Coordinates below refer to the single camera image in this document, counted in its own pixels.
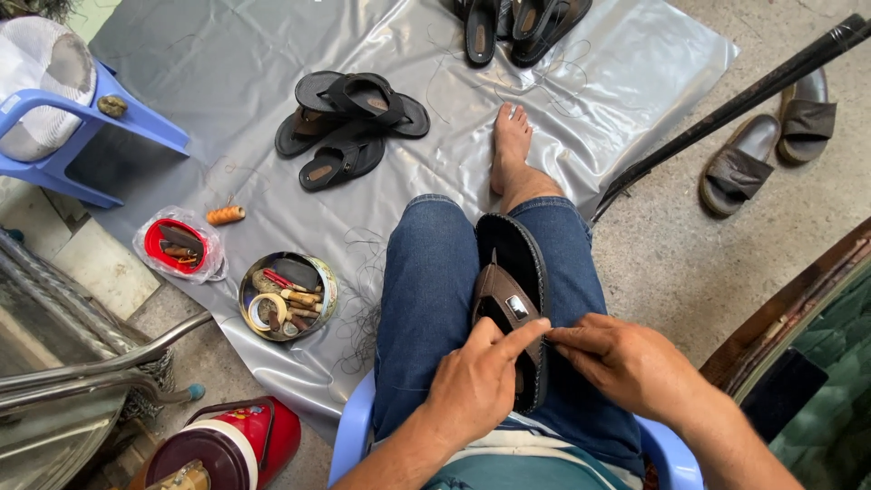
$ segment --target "masking tape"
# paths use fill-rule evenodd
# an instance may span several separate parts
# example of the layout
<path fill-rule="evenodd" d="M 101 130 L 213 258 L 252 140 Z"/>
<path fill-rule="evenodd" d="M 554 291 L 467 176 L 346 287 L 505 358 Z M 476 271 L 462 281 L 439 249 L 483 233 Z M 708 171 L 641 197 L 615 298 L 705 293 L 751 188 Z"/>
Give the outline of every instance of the masking tape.
<path fill-rule="evenodd" d="M 284 302 L 284 299 L 282 299 L 281 296 L 278 296 L 275 293 L 264 293 L 255 296 L 254 299 L 251 300 L 251 304 L 248 305 L 248 316 L 251 317 L 251 323 L 255 329 L 263 331 L 270 330 L 269 323 L 264 323 L 263 320 L 260 320 L 260 315 L 257 314 L 257 309 L 260 306 L 261 301 L 275 303 L 275 307 L 278 310 L 278 323 L 284 323 L 287 319 L 287 303 Z"/>

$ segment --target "metal badge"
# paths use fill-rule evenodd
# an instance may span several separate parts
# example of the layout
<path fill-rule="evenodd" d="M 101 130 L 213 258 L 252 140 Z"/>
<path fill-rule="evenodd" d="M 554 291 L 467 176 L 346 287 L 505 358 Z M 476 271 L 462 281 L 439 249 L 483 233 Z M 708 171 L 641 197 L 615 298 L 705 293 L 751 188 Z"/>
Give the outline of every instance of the metal badge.
<path fill-rule="evenodd" d="M 514 295 L 505 300 L 505 304 L 511 308 L 511 312 L 514 313 L 514 318 L 519 322 L 526 318 L 530 313 L 526 310 L 526 307 L 523 306 L 523 302 L 520 301 L 520 298 L 517 295 Z"/>

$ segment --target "orange thread spool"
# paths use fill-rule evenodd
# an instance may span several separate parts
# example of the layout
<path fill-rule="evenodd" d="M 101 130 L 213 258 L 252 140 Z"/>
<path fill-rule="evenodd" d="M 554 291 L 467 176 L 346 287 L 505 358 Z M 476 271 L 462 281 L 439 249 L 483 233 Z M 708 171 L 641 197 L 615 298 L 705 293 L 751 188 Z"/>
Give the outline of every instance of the orange thread spool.
<path fill-rule="evenodd" d="M 214 209 L 206 213 L 206 221 L 210 225 L 222 225 L 239 221 L 245 217 L 245 209 L 242 206 L 227 206 L 226 208 Z"/>

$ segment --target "knee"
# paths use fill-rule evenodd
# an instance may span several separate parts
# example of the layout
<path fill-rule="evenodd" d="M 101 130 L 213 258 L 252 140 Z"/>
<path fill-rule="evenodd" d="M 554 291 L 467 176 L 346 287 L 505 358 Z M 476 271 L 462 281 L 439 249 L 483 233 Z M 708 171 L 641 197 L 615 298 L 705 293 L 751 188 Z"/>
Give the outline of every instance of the knee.
<path fill-rule="evenodd" d="M 463 210 L 449 197 L 424 194 L 415 197 L 405 207 L 402 218 L 390 236 L 390 241 L 416 240 L 428 243 L 453 241 L 458 235 L 475 230 Z"/>

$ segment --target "sandal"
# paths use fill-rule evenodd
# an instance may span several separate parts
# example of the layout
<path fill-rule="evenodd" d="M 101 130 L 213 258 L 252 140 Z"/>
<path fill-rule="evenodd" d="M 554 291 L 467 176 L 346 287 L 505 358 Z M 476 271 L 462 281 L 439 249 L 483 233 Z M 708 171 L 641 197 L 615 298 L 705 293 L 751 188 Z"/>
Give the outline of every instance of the sandal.
<path fill-rule="evenodd" d="M 333 131 L 314 159 L 300 170 L 300 184 L 316 192 L 372 172 L 384 157 L 386 143 L 381 133 L 383 130 L 363 121 L 352 121 Z"/>
<path fill-rule="evenodd" d="M 500 0 L 471 0 L 466 5 L 466 59 L 475 67 L 485 66 L 496 52 L 496 26 Z"/>
<path fill-rule="evenodd" d="M 310 111 L 341 119 L 363 119 L 406 138 L 429 132 L 429 114 L 420 102 L 394 92 L 374 73 L 316 71 L 296 85 L 296 100 Z"/>
<path fill-rule="evenodd" d="M 511 62 L 520 68 L 535 66 L 547 51 L 565 37 L 590 11 L 592 0 L 557 0 L 552 13 L 544 23 L 540 38 L 515 42 L 511 49 Z"/>
<path fill-rule="evenodd" d="M 777 144 L 780 123 L 761 114 L 749 119 L 708 163 L 699 183 L 702 201 L 723 216 L 735 214 L 774 171 L 765 163 Z"/>
<path fill-rule="evenodd" d="M 514 29 L 511 36 L 515 41 L 537 41 L 544 33 L 544 27 L 557 0 L 523 0 L 514 2 Z"/>
<path fill-rule="evenodd" d="M 778 153 L 791 163 L 819 157 L 834 134 L 838 105 L 829 104 L 826 73 L 820 68 L 783 91 L 780 120 L 783 137 Z"/>
<path fill-rule="evenodd" d="M 287 116 L 275 132 L 275 150 L 285 158 L 305 153 L 347 121 L 331 119 L 322 112 L 300 106 Z"/>
<path fill-rule="evenodd" d="M 478 258 L 484 267 L 475 282 L 472 324 L 489 316 L 506 335 L 550 315 L 544 259 L 532 234 L 504 214 L 485 214 L 475 226 Z M 544 336 L 515 362 L 514 411 L 525 414 L 544 403 L 547 389 Z"/>

